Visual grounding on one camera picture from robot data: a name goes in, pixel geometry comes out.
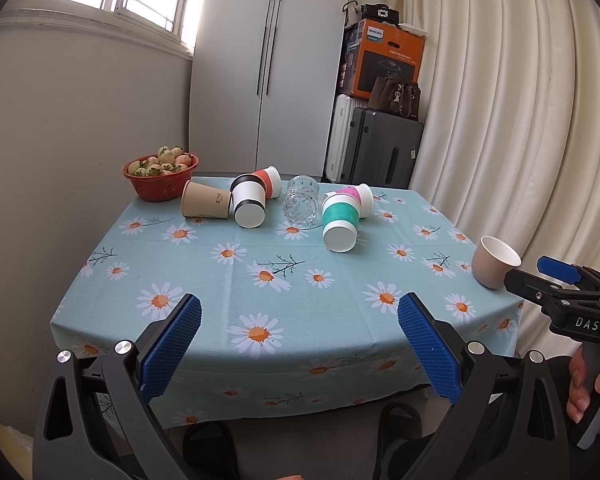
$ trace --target curtain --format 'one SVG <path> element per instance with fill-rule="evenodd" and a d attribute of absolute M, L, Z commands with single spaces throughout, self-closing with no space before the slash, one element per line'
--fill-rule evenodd
<path fill-rule="evenodd" d="M 546 254 L 600 270 L 600 9 L 593 0 L 386 0 L 428 35 L 411 179 L 469 235 L 535 271 Z M 518 351 L 577 344 L 526 304 Z"/>

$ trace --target window sill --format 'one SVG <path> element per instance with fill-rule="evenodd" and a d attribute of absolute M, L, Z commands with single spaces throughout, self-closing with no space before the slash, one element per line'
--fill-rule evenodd
<path fill-rule="evenodd" d="M 70 0 L 9 0 L 0 12 L 0 28 L 54 28 L 97 34 L 191 59 L 191 50 L 151 23 Z"/>

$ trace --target orange box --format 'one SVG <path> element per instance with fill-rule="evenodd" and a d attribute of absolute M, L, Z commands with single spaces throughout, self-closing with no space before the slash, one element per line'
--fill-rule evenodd
<path fill-rule="evenodd" d="M 424 38 L 386 23 L 361 20 L 345 30 L 338 86 L 342 93 L 369 99 L 377 77 L 418 79 Z"/>

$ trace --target beige cup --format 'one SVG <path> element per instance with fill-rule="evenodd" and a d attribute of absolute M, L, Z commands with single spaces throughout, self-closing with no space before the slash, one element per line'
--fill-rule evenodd
<path fill-rule="evenodd" d="M 189 181 L 182 191 L 180 209 L 182 216 L 227 218 L 230 199 L 231 191 L 228 189 L 217 189 Z"/>
<path fill-rule="evenodd" d="M 483 236 L 475 248 L 471 269 L 481 285 L 498 289 L 504 286 L 504 275 L 521 263 L 518 253 L 502 240 Z"/>

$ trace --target cabinet door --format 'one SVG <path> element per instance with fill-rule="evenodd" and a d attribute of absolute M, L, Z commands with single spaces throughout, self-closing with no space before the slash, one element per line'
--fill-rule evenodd
<path fill-rule="evenodd" d="M 322 176 L 347 0 L 276 0 L 259 168 Z"/>
<path fill-rule="evenodd" d="M 258 76 L 261 87 L 272 14 L 273 0 L 204 0 L 189 108 L 189 149 L 199 171 L 255 170 Z"/>

